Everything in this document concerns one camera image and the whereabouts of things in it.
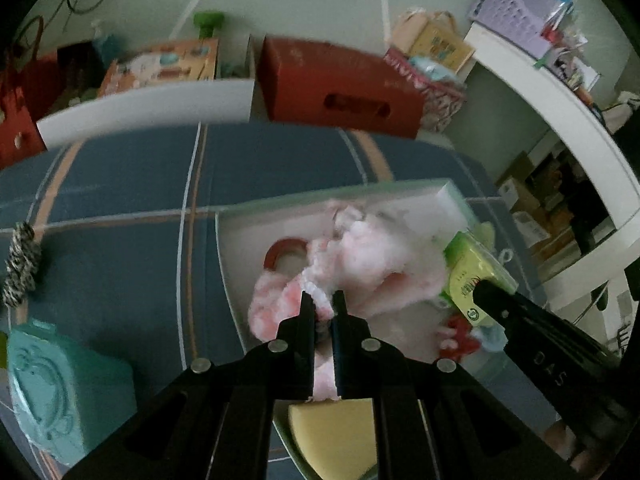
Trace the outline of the yellow sponge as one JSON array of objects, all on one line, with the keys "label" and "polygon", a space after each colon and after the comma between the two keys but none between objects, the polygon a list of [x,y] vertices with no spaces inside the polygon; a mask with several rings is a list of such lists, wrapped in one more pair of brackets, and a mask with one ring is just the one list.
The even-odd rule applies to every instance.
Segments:
[{"label": "yellow sponge", "polygon": [[361,479],[378,463],[370,399],[294,404],[288,424],[298,452],[321,479]]}]

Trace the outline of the pink fluffy headband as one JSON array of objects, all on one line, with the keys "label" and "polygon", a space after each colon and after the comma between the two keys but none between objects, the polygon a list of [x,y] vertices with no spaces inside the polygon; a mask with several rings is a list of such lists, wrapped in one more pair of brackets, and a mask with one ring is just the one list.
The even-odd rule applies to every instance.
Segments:
[{"label": "pink fluffy headband", "polygon": [[401,216],[332,202],[332,232],[307,240],[306,257],[281,258],[277,271],[262,269],[247,321],[260,341],[277,337],[279,324],[299,314],[303,294],[314,300],[318,342],[312,402],[337,401],[334,357],[328,341],[334,292],[358,318],[394,313],[440,295],[449,271],[442,248],[409,228]]}]

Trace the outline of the green packaged item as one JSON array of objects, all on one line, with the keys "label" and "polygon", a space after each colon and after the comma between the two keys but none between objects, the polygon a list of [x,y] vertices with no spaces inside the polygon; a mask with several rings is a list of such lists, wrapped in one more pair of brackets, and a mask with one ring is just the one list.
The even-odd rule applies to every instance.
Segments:
[{"label": "green packaged item", "polygon": [[490,281],[514,294],[518,282],[470,231],[457,232],[444,255],[449,269],[444,295],[472,326],[494,325],[495,321],[473,300],[475,286]]}]

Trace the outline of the leopard print scrunchie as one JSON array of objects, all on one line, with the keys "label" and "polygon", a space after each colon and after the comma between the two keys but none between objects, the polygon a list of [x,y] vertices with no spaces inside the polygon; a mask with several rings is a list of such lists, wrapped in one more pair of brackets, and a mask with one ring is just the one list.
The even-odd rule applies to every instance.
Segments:
[{"label": "leopard print scrunchie", "polygon": [[35,240],[35,231],[27,222],[15,225],[9,255],[6,258],[6,276],[1,287],[2,304],[8,309],[19,307],[36,288],[36,275],[41,248]]}]

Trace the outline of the white shelf unit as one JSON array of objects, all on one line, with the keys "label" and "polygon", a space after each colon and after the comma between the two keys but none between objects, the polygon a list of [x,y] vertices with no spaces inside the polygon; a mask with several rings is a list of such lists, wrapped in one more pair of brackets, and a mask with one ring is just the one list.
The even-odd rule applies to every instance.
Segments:
[{"label": "white shelf unit", "polygon": [[473,60],[507,84],[573,153],[598,192],[615,232],[588,255],[544,282],[554,310],[586,296],[639,257],[639,180],[612,136],[577,96],[508,40],[479,24],[464,37]]}]

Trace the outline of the teal plastic case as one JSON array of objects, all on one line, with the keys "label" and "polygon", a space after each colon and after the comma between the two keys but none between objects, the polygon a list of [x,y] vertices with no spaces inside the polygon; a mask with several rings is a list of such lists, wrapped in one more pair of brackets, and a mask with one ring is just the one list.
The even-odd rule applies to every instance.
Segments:
[{"label": "teal plastic case", "polygon": [[21,430],[64,466],[75,466],[137,411],[131,366],[60,334],[53,324],[14,326],[6,352]]}]

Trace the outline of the white open storage box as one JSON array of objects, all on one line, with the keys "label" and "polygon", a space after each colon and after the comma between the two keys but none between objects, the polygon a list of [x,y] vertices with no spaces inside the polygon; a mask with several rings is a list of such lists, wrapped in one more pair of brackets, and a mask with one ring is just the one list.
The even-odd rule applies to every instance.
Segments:
[{"label": "white open storage box", "polygon": [[[332,214],[329,200],[360,203],[366,212],[405,220],[407,226],[421,238],[430,238],[444,249],[457,232],[475,229],[480,220],[450,180],[387,182],[370,186],[334,188],[258,200],[239,204],[217,216],[216,241],[220,272],[232,318],[243,347],[247,352],[258,345],[250,333],[248,310],[254,285],[262,273],[265,255],[273,243],[285,237],[312,240],[331,233]],[[438,357],[437,327],[458,309],[445,309],[445,300],[418,302],[395,313],[379,314],[369,326],[372,336],[396,346],[408,358],[431,363]],[[509,408],[515,408],[518,394],[534,392],[533,385],[503,352],[480,349],[465,356],[461,364],[491,393]],[[541,394],[534,400],[547,410],[536,413],[532,406],[513,410],[529,427],[546,429],[553,414]],[[314,465],[300,454],[288,423],[288,402],[277,402],[273,415],[274,430],[282,440],[297,477],[322,479]]]}]

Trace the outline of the blue plaid bed cover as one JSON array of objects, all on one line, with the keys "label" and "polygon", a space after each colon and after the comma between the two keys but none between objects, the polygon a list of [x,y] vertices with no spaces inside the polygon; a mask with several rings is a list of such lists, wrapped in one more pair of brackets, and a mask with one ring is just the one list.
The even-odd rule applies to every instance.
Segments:
[{"label": "blue plaid bed cover", "polygon": [[2,171],[1,237],[29,222],[41,238],[36,292],[3,310],[2,330],[53,323],[128,361],[140,401],[197,356],[236,359],[215,231],[224,208],[382,182],[448,179],[510,249],[509,272],[544,302],[532,257],[494,182],[448,148],[361,131],[249,122],[113,134]]}]

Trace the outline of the red patterned gift bag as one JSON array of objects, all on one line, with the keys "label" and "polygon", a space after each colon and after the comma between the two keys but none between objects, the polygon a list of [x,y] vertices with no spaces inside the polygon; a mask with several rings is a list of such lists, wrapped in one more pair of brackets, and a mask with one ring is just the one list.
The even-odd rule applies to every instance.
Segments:
[{"label": "red patterned gift bag", "polygon": [[422,96],[421,127],[431,133],[442,133],[465,103],[465,88],[452,82],[431,80],[395,49],[388,49],[383,58]]}]

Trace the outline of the red cardboard box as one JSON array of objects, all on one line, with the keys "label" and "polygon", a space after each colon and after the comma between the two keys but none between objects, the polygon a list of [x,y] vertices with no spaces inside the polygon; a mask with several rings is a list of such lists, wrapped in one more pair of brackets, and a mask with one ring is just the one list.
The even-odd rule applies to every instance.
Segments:
[{"label": "red cardboard box", "polygon": [[413,139],[423,99],[379,56],[329,42],[267,36],[256,78],[273,122]]}]

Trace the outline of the orange toy box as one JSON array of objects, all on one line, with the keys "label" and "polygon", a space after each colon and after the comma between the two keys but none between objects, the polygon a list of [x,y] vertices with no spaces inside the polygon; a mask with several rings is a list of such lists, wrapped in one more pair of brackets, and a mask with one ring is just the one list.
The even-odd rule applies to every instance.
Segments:
[{"label": "orange toy box", "polygon": [[137,50],[108,68],[98,97],[216,77],[216,38],[168,41]]}]

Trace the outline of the red felt handbag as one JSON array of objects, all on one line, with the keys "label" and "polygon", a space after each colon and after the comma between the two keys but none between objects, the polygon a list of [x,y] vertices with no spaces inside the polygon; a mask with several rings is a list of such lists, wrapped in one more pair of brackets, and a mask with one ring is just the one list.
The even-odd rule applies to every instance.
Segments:
[{"label": "red felt handbag", "polygon": [[[30,58],[18,67],[18,49],[30,26],[37,25],[34,43],[26,51]],[[58,55],[38,56],[44,32],[41,15],[32,18],[18,33],[16,41],[1,53],[1,168],[44,152],[46,144],[37,122],[50,112],[61,93]]]}]

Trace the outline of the beige gift bag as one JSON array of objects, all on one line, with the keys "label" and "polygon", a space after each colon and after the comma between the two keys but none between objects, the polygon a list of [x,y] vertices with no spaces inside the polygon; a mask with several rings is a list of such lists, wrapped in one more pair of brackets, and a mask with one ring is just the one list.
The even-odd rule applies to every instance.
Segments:
[{"label": "beige gift bag", "polygon": [[422,8],[401,14],[392,28],[390,44],[406,58],[429,58],[454,73],[459,73],[475,52],[459,34],[450,12]]}]

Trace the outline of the blue water bottle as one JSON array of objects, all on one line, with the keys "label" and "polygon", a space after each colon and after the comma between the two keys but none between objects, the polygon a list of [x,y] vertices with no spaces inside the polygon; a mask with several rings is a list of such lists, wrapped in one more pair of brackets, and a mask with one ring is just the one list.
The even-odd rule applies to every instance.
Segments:
[{"label": "blue water bottle", "polygon": [[103,66],[109,68],[124,53],[124,40],[114,32],[108,32],[103,26],[103,21],[98,18],[91,22],[91,28],[93,47],[96,49]]}]

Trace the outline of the lavender perforated basket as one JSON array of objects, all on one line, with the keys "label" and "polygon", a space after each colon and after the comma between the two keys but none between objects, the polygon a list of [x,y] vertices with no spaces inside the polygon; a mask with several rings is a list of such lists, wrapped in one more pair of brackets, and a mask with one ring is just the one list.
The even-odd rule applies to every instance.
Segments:
[{"label": "lavender perforated basket", "polygon": [[561,1],[475,0],[469,19],[509,40],[533,58],[541,58],[551,48],[542,36],[544,25]]}]

